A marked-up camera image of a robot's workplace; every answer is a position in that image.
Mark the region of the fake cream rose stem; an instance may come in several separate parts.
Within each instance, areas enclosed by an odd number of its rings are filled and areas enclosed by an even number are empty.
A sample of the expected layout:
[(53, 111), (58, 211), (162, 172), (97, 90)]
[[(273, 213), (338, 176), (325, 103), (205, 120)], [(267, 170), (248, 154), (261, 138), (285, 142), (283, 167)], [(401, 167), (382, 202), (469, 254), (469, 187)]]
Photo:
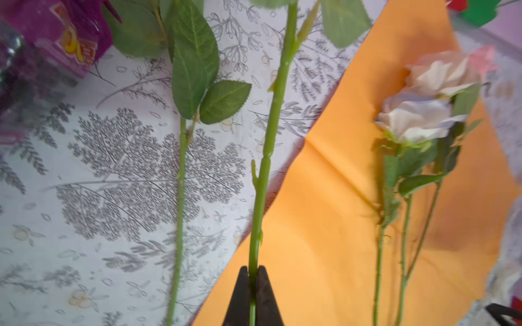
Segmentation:
[(465, 121), (464, 115), (453, 115), (449, 103), (400, 92), (383, 103), (375, 119), (383, 131), (381, 206), (382, 214), (377, 234), (377, 266), (372, 323), (379, 324), (384, 241), (387, 229), (406, 207), (400, 245), (400, 290), (396, 324), (401, 325), (407, 276), (407, 236), (411, 223), (413, 194), (421, 188), (444, 179), (444, 173), (426, 175), (422, 171), (435, 161), (434, 143), (447, 137), (454, 124)]

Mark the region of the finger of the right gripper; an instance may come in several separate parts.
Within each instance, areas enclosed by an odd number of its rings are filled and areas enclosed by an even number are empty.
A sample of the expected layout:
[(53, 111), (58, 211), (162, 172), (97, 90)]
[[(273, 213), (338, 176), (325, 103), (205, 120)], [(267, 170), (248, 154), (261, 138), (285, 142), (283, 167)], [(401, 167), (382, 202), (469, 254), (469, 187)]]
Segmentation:
[(495, 303), (485, 309), (500, 326), (516, 326), (521, 321), (521, 311), (517, 309)]

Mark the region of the orange wrapping paper sheet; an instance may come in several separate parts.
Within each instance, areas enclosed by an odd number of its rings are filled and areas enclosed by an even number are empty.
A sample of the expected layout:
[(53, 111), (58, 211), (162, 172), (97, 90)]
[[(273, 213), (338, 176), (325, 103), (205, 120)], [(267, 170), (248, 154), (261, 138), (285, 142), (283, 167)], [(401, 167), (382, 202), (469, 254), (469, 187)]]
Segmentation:
[[(370, 325), (377, 259), (373, 120), (406, 66), (458, 49), (443, 1), (389, 1), (349, 64), (262, 224), (266, 267), (286, 325)], [(521, 190), (485, 106), (444, 180), (406, 288), (405, 325), (456, 325), (483, 297)]]

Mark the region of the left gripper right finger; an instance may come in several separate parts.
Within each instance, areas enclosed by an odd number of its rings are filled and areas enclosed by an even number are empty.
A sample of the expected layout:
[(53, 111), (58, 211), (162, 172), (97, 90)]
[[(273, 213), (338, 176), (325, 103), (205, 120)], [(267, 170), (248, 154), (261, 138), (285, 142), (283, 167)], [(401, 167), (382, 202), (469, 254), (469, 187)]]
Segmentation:
[(284, 326), (274, 291), (264, 266), (258, 268), (255, 322), (257, 326)]

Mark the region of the fake pale rose stem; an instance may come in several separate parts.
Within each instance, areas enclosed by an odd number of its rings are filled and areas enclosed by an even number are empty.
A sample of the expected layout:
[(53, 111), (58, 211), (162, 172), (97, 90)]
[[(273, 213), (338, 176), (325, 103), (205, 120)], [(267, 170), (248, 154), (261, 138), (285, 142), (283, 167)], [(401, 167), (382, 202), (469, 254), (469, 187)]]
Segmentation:
[(235, 115), (246, 103), (251, 84), (216, 80), (220, 69), (218, 43), (196, 2), (103, 1), (102, 8), (118, 51), (130, 57), (153, 57), (168, 52), (172, 64), (171, 94), (179, 114), (175, 267), (165, 321), (166, 325), (172, 325), (184, 253), (189, 143), (197, 122), (216, 124)]

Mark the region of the fake pink rose stem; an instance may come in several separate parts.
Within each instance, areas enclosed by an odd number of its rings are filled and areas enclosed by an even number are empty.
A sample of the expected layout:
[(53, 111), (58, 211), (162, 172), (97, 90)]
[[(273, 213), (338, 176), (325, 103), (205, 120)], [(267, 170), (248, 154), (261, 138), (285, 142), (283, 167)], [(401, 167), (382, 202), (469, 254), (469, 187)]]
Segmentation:
[(270, 90), (273, 91), (273, 99), (269, 111), (259, 173), (256, 173), (255, 162), (251, 163), (252, 182), (256, 191), (256, 197), (251, 225), (247, 270), (250, 281), (250, 316), (248, 321), (250, 325), (255, 325), (258, 305), (256, 296), (258, 293), (258, 259), (262, 242), (262, 219), (265, 211), (271, 158), (275, 149), (290, 66), (300, 46), (308, 38), (319, 11), (322, 12), (324, 35), (338, 48), (348, 47), (363, 32), (368, 31), (372, 24), (362, 1), (316, 1), (300, 29), (297, 29), (297, 1), (252, 1), (251, 4), (269, 9), (277, 9), (284, 6), (288, 8), (280, 67), (277, 77), (270, 87)]

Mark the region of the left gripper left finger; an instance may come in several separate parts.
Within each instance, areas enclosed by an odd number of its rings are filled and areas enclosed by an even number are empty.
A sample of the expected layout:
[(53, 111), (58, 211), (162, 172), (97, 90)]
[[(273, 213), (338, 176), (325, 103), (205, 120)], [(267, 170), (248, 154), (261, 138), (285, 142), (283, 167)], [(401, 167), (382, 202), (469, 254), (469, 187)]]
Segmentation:
[(223, 321), (223, 326), (250, 325), (250, 277), (247, 266), (239, 270), (231, 301)]

